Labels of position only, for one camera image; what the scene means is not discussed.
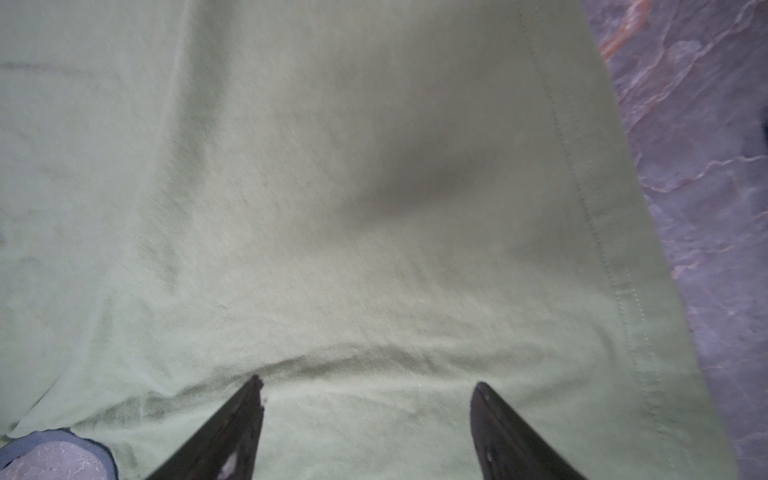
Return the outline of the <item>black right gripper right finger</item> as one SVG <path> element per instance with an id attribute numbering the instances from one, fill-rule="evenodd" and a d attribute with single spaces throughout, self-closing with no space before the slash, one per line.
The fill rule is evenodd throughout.
<path id="1" fill-rule="evenodd" d="M 470 429 L 485 479 L 584 480 L 485 382 L 472 393 Z"/>

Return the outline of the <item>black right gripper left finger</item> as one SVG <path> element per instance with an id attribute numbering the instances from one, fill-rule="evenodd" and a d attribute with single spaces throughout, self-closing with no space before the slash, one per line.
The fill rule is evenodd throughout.
<path id="1" fill-rule="evenodd" d="M 254 375 L 164 464 L 156 479 L 251 479 L 264 419 L 262 380 Z"/>

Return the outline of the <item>green tank top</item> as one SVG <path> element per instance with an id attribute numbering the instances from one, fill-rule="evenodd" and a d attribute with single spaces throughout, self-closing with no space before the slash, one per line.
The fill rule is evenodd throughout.
<path id="1" fill-rule="evenodd" d="M 259 479 L 734 479 L 578 1 L 5 1 L 1 438 L 122 477 L 252 375 Z"/>

